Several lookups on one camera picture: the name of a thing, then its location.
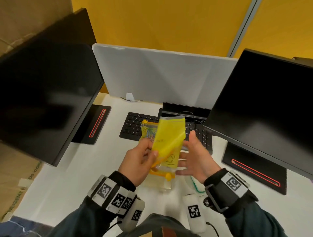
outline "left hand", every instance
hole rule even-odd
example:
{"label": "left hand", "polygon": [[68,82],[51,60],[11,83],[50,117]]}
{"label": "left hand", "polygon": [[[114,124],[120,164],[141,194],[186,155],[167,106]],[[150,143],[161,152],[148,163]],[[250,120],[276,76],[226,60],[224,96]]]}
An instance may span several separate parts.
{"label": "left hand", "polygon": [[118,169],[136,187],[145,180],[158,156],[157,151],[151,151],[152,145],[153,143],[150,139],[142,139],[136,147],[126,152],[124,160]]}

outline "right hand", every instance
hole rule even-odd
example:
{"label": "right hand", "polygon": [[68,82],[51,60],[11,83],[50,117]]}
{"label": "right hand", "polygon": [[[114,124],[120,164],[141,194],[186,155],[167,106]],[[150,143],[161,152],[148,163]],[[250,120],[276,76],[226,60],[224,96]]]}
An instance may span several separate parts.
{"label": "right hand", "polygon": [[183,146],[187,147],[189,153],[181,152],[178,167],[186,167],[183,170],[177,170],[177,175],[192,175],[200,183],[215,174],[221,167],[213,160],[210,153],[196,137],[196,132],[191,131],[189,134],[189,141],[184,141]]}

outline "black keyboard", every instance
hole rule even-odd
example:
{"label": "black keyboard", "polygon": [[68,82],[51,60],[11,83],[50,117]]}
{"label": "black keyboard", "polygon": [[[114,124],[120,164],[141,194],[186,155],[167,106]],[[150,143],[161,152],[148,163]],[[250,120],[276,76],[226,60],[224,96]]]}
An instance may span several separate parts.
{"label": "black keyboard", "polygon": [[[144,119],[147,120],[148,122],[153,122],[153,123],[159,122],[158,117],[129,112],[124,122],[123,128],[120,132],[120,138],[139,141],[141,137],[141,122]],[[186,140],[187,141],[189,140],[189,133],[192,130],[196,131],[196,136],[202,142],[202,145],[212,155],[212,135],[204,129],[202,124],[194,124],[193,122],[186,122]]]}

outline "monitor stand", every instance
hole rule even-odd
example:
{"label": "monitor stand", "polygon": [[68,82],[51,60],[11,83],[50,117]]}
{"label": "monitor stand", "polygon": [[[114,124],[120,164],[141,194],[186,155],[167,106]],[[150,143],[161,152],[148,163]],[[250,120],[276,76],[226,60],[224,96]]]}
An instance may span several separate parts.
{"label": "monitor stand", "polygon": [[72,142],[94,145],[110,110],[110,106],[93,104],[79,126]]}
{"label": "monitor stand", "polygon": [[228,142],[222,162],[286,195],[287,170],[261,156]]}

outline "yellow packet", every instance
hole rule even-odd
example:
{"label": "yellow packet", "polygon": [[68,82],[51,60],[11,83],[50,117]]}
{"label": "yellow packet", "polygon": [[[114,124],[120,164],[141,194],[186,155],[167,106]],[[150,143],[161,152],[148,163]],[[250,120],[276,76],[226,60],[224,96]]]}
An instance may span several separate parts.
{"label": "yellow packet", "polygon": [[177,168],[182,142],[186,138],[185,117],[160,117],[152,150],[159,155],[152,167],[161,166]]}

